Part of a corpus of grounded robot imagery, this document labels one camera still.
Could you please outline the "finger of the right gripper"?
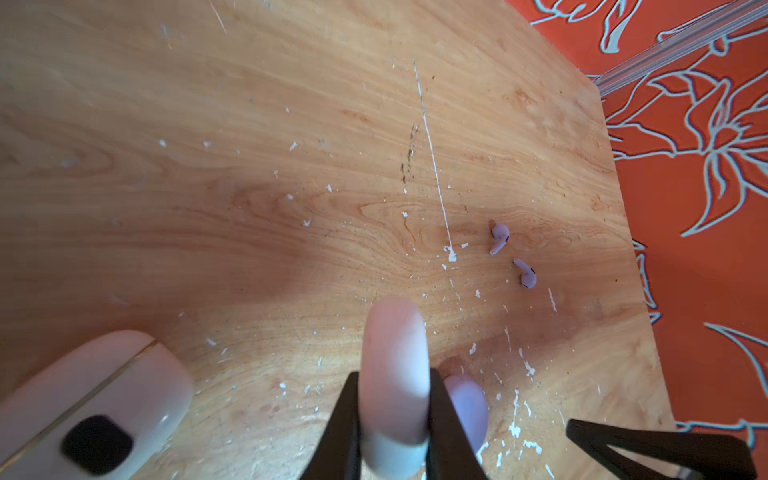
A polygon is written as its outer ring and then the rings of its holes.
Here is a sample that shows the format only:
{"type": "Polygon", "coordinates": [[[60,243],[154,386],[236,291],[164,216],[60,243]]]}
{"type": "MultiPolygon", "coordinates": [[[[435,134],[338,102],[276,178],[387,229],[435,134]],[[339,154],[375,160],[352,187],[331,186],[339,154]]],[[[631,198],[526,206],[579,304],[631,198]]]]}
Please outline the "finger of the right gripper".
{"type": "Polygon", "coordinates": [[[746,442],[730,435],[631,430],[571,419],[566,436],[619,479],[663,479],[621,449],[684,467],[702,479],[755,479],[746,442]]]}

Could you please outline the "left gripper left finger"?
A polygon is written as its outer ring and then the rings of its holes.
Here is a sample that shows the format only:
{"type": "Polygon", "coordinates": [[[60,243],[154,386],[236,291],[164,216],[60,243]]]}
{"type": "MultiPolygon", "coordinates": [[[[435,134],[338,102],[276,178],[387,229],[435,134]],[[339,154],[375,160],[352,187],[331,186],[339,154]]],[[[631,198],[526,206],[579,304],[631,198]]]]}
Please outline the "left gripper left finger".
{"type": "Polygon", "coordinates": [[[360,479],[362,456],[359,447],[358,380],[358,372],[348,375],[314,454],[300,476],[301,480],[360,479]]]}

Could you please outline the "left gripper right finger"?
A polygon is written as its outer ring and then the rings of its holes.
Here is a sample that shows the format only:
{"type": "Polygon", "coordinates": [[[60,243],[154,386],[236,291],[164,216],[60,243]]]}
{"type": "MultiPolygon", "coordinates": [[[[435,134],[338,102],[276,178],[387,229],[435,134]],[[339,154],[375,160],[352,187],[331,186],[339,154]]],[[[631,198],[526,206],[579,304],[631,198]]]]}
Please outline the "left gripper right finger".
{"type": "Polygon", "coordinates": [[[429,480],[477,479],[487,476],[461,425],[437,369],[430,369],[429,445],[425,478],[429,480]]]}

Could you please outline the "purple round charging case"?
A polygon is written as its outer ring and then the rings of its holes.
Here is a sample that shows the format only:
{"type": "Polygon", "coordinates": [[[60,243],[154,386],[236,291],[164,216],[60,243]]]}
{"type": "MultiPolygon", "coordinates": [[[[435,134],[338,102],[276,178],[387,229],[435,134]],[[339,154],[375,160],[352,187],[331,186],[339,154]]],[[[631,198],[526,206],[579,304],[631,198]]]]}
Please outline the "purple round charging case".
{"type": "Polygon", "coordinates": [[[469,375],[451,375],[444,379],[454,409],[474,453],[486,441],[489,428],[489,407],[481,386],[469,375]]]}

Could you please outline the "white round charging case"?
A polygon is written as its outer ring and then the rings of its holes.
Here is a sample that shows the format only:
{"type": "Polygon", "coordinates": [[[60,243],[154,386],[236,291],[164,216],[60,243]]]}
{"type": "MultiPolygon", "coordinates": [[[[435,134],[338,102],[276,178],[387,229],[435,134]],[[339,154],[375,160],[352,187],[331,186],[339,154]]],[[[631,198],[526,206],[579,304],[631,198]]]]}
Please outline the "white round charging case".
{"type": "Polygon", "coordinates": [[[424,319],[411,301],[378,300],[365,328],[358,379],[360,451],[383,479],[407,479],[425,462],[430,362],[424,319]]]}

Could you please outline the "purple earbud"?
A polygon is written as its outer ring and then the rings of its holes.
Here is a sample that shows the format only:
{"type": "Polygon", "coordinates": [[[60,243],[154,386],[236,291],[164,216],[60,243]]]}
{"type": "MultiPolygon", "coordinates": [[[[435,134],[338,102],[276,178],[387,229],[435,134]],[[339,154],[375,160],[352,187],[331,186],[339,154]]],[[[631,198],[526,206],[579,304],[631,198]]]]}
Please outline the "purple earbud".
{"type": "Polygon", "coordinates": [[[537,285],[537,275],[535,270],[523,260],[516,258],[513,264],[520,270],[520,283],[526,289],[532,289],[537,285]]]}
{"type": "Polygon", "coordinates": [[[491,230],[494,242],[489,249],[489,254],[495,256],[507,245],[510,239],[510,230],[504,224],[495,224],[491,230]]]}

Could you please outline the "cream earbud charging case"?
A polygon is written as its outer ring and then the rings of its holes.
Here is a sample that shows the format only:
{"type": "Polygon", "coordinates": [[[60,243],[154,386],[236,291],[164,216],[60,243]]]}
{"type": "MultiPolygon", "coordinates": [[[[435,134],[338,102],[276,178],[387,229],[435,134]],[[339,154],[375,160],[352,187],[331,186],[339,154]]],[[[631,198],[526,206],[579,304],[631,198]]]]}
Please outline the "cream earbud charging case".
{"type": "Polygon", "coordinates": [[[4,479],[128,479],[176,430],[193,397],[180,360],[122,330],[64,355],[1,403],[4,479]]]}

